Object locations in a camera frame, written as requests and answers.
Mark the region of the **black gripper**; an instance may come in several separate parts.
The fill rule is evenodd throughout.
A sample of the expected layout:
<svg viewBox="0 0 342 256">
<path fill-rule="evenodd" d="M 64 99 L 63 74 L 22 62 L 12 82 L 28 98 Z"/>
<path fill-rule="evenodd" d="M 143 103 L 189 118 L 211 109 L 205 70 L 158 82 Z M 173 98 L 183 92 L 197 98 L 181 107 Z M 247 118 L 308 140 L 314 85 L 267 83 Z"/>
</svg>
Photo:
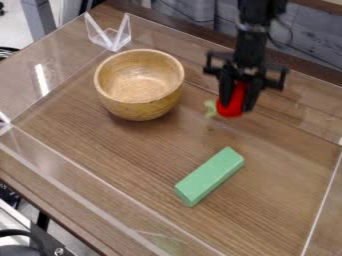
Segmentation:
<svg viewBox="0 0 342 256">
<path fill-rule="evenodd" d="M 231 100 L 234 81 L 250 84 L 243 103 L 243 111 L 250 112 L 265 88 L 283 89 L 289 68 L 270 64 L 263 57 L 245 53 L 209 51 L 203 73 L 215 76 L 219 80 L 219 99 L 225 107 Z"/>
</svg>

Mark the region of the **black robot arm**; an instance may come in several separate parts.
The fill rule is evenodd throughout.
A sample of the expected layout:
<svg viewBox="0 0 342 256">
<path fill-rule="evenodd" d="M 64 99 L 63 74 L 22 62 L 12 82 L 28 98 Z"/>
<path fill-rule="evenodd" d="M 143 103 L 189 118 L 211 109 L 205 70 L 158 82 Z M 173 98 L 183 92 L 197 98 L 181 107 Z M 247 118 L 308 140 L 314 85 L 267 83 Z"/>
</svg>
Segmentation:
<svg viewBox="0 0 342 256">
<path fill-rule="evenodd" d="M 203 73 L 218 79 L 215 110 L 223 117 L 251 112 L 265 89 L 285 88 L 289 68 L 266 62 L 266 47 L 271 22 L 286 8 L 287 0 L 238 0 L 235 50 L 206 53 Z"/>
</svg>

